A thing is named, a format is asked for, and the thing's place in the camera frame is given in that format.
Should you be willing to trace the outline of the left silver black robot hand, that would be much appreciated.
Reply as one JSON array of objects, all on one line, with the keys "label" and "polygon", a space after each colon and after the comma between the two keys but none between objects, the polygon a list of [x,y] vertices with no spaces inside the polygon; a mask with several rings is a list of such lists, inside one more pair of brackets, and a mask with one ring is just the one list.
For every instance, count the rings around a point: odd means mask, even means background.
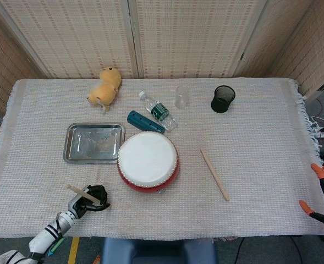
[{"label": "left silver black robot hand", "polygon": [[103,185],[87,185],[68,203],[68,211],[80,219],[87,211],[100,212],[108,209],[108,195]]}]

